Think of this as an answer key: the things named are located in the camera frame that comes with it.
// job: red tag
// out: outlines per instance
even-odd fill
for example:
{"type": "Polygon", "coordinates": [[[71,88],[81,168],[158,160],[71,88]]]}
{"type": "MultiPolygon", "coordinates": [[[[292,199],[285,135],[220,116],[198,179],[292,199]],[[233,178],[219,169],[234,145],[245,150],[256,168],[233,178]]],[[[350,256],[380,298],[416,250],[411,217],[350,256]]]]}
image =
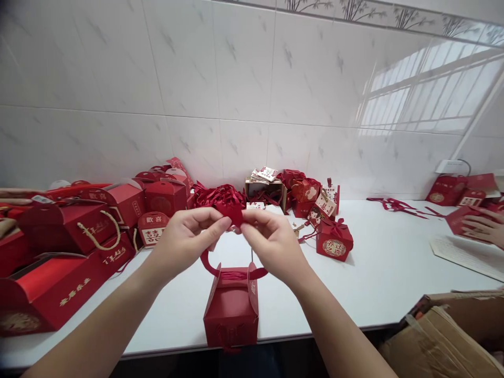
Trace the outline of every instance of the red tag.
{"type": "Polygon", "coordinates": [[[138,220],[138,230],[145,247],[154,247],[170,221],[166,214],[150,212],[143,214],[138,220]]]}

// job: ribbon pile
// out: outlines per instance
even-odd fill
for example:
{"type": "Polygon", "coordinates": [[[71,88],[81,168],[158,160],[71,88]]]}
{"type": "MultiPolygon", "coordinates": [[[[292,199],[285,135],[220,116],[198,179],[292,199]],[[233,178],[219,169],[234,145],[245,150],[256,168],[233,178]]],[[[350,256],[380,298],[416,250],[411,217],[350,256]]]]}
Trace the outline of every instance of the ribbon pile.
{"type": "Polygon", "coordinates": [[[430,215],[430,216],[437,216],[439,218],[444,218],[445,216],[443,214],[440,214],[438,213],[437,211],[431,209],[430,207],[427,207],[425,206],[425,208],[427,210],[429,210],[431,212],[430,213],[424,213],[424,212],[421,212],[420,210],[412,207],[412,206],[409,206],[407,203],[405,202],[402,202],[402,201],[399,201],[397,199],[394,199],[394,198],[366,198],[366,200],[368,201],[376,201],[376,202],[381,202],[381,204],[383,205],[383,208],[387,211],[391,211],[391,212],[403,212],[403,213],[408,213],[408,214],[411,214],[411,215],[414,215],[418,218],[422,218],[422,219],[428,219],[420,214],[423,214],[423,215],[430,215]]]}
{"type": "Polygon", "coordinates": [[[247,198],[230,184],[207,189],[199,181],[192,186],[196,196],[194,207],[214,207],[222,215],[231,218],[232,224],[240,227],[243,223],[242,209],[245,208],[247,198]]]}

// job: red ribbon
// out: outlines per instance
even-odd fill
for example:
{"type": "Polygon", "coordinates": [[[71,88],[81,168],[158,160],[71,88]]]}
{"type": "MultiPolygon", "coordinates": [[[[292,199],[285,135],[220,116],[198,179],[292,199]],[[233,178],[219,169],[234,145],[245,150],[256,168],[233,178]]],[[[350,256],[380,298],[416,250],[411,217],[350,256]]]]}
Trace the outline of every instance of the red ribbon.
{"type": "MultiPolygon", "coordinates": [[[[205,269],[208,270],[215,277],[219,277],[220,275],[222,279],[231,281],[242,281],[247,279],[247,274],[245,272],[240,271],[220,272],[218,269],[215,269],[212,265],[210,265],[210,262],[208,261],[208,249],[203,251],[199,259],[203,263],[205,269]]],[[[265,268],[254,269],[253,271],[250,272],[249,279],[250,281],[253,281],[261,277],[264,277],[266,274],[268,274],[268,271],[265,268]]]]}

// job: hand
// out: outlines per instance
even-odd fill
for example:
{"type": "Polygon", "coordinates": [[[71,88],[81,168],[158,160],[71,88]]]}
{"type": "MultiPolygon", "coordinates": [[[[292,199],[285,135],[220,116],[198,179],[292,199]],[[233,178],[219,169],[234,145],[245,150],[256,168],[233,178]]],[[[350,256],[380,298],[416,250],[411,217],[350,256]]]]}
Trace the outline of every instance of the hand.
{"type": "Polygon", "coordinates": [[[162,288],[198,260],[204,250],[213,250],[230,226],[231,219],[212,207],[177,211],[141,268],[162,288]]]}
{"type": "Polygon", "coordinates": [[[33,201],[25,197],[37,193],[43,192],[35,189],[0,188],[0,202],[18,206],[29,205],[33,201]]]}
{"type": "Polygon", "coordinates": [[[496,222],[479,216],[466,215],[462,223],[475,228],[462,227],[462,229],[469,233],[471,237],[490,242],[504,249],[504,215],[491,212],[484,208],[478,208],[478,211],[491,216],[496,222]]]}
{"type": "Polygon", "coordinates": [[[266,210],[244,210],[243,218],[241,232],[271,274],[291,290],[314,275],[287,218],[266,210]]]}

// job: gift box handle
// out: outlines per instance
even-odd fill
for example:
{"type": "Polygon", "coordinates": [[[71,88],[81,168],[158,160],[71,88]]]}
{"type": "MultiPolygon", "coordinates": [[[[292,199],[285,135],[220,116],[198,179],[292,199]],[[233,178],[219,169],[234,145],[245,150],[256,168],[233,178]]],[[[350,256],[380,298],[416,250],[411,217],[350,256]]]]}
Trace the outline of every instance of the gift box handle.
{"type": "MultiPolygon", "coordinates": [[[[230,272],[221,272],[218,269],[215,269],[210,262],[208,261],[208,249],[204,250],[201,256],[199,257],[203,266],[206,270],[208,270],[215,277],[221,277],[222,279],[232,280],[232,281],[241,281],[247,279],[247,274],[240,271],[230,271],[230,272]]],[[[249,279],[251,281],[264,277],[268,274],[268,271],[265,268],[254,269],[250,272],[249,279]]]]}
{"type": "Polygon", "coordinates": [[[117,232],[117,240],[115,241],[114,245],[111,246],[111,247],[102,247],[98,242],[97,240],[95,239],[95,237],[93,236],[93,234],[91,232],[89,232],[89,230],[87,229],[86,226],[84,226],[81,222],[77,223],[77,226],[82,229],[82,231],[84,231],[84,233],[87,235],[87,237],[89,237],[91,239],[91,241],[94,243],[94,246],[97,247],[98,249],[101,249],[101,250],[111,250],[111,249],[114,249],[117,247],[117,244],[119,244],[119,242],[121,241],[121,230],[119,230],[119,225],[117,224],[116,220],[114,219],[114,217],[112,215],[110,215],[109,213],[107,213],[105,210],[101,210],[100,211],[102,214],[105,214],[106,216],[108,216],[110,218],[110,220],[114,223],[114,226],[115,226],[115,231],[117,232]]]}

